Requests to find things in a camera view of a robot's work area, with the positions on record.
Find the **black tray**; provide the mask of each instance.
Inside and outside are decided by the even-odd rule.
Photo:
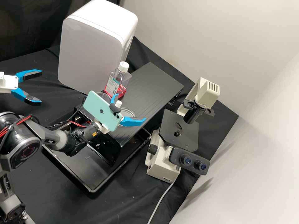
[[[73,125],[68,123],[60,129],[69,130],[70,128],[73,128]],[[117,143],[110,141],[107,135],[101,135],[99,138],[94,139],[91,145],[88,144],[73,157],[69,157],[63,152],[53,151],[45,145],[43,147],[89,192],[94,193],[140,150],[150,138],[151,134],[142,128],[121,148]]]

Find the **sticker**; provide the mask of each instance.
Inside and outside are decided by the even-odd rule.
[[[109,93],[111,96],[116,94],[117,89],[119,87],[119,81],[114,79],[112,76],[109,76],[107,86],[106,86],[106,92]]]
[[[163,177],[162,179],[163,179],[164,181],[168,182],[168,183],[171,183],[171,180],[168,179],[168,178],[166,178],[166,177]]]

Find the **red liquid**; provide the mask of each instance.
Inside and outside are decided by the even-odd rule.
[[[113,97],[112,95],[110,95],[110,94],[106,91],[106,86],[105,86],[104,92],[105,92],[106,94],[108,94],[109,96]],[[126,89],[122,84],[120,84],[115,94],[118,93],[118,94],[119,94],[118,98],[120,99],[120,98],[122,98],[122,97],[124,96],[124,94],[125,94],[126,92],[127,92],[127,89]]]

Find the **bottle label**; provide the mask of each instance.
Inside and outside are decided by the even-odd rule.
[[[107,86],[106,86],[107,93],[113,96],[114,94],[116,94],[118,87],[119,87],[119,81],[114,79],[112,76],[109,76]]]

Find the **black platform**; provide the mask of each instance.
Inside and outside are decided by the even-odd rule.
[[[135,113],[137,118],[146,118],[142,126],[118,127],[108,134],[123,147],[146,123],[161,110],[183,85],[149,62],[132,73],[127,93],[121,99],[122,106]],[[83,107],[80,112],[90,120],[94,117]]]

